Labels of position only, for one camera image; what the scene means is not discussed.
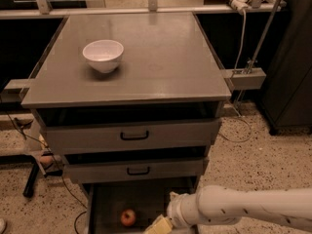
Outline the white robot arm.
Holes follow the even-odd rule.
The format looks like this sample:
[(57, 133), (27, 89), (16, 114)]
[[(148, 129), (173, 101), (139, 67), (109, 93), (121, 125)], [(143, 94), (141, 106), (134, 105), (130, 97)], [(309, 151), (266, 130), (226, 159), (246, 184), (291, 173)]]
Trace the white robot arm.
[(194, 194), (170, 194), (165, 215), (159, 215), (143, 234), (172, 234), (194, 225), (231, 225), (243, 217), (294, 229), (312, 228), (312, 189), (239, 191), (208, 185)]

